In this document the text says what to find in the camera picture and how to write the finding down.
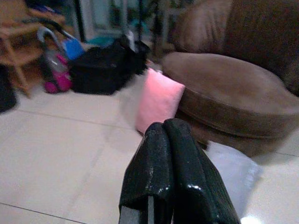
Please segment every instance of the black trash bin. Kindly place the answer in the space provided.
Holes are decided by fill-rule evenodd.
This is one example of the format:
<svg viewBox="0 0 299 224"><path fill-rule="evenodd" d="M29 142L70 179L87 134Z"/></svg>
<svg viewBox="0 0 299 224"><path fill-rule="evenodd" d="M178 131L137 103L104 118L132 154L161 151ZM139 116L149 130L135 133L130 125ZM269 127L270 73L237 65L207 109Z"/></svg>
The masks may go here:
<svg viewBox="0 0 299 224"><path fill-rule="evenodd" d="M16 103L17 100L8 79L7 69L0 65L0 113L13 108Z"/></svg>

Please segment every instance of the white pillow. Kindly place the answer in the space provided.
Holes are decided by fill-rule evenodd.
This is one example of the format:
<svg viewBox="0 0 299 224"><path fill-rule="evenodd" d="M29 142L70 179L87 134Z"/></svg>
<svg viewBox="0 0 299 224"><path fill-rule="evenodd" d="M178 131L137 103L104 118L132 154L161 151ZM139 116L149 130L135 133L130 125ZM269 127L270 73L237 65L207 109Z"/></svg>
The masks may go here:
<svg viewBox="0 0 299 224"><path fill-rule="evenodd" d="M240 151L212 141L209 141L206 154L218 169L238 217L242 218L262 167Z"/></svg>

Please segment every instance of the tile floor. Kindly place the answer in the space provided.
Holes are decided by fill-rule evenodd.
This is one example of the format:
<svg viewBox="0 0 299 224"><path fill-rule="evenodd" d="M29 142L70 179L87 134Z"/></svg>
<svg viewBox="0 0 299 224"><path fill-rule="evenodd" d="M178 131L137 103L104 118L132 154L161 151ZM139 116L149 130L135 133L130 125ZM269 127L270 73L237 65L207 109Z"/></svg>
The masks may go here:
<svg viewBox="0 0 299 224"><path fill-rule="evenodd" d="M0 115L0 224L118 223L124 170L141 140L143 79L112 96L18 93L18 107ZM298 145L299 131L254 158L264 173L246 211L256 220L243 224L299 223Z"/></svg>

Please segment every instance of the pink pillow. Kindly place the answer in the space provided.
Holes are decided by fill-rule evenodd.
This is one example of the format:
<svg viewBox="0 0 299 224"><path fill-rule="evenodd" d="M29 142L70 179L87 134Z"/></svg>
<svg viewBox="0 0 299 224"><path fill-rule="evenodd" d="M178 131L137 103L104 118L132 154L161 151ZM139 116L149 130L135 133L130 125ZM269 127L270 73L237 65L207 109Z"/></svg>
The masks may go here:
<svg viewBox="0 0 299 224"><path fill-rule="evenodd" d="M145 133L153 122L174 118L185 86L148 69L136 118L136 129Z"/></svg>

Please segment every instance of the brown sofa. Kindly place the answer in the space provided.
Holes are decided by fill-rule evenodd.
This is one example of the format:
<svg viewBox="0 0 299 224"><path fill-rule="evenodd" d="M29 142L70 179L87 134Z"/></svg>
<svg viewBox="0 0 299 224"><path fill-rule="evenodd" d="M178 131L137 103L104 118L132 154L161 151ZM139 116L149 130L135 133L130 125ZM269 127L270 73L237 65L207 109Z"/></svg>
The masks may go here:
<svg viewBox="0 0 299 224"><path fill-rule="evenodd" d="M194 137L248 156L299 125L299 2L203 0L180 15L163 72L186 85L177 117Z"/></svg>

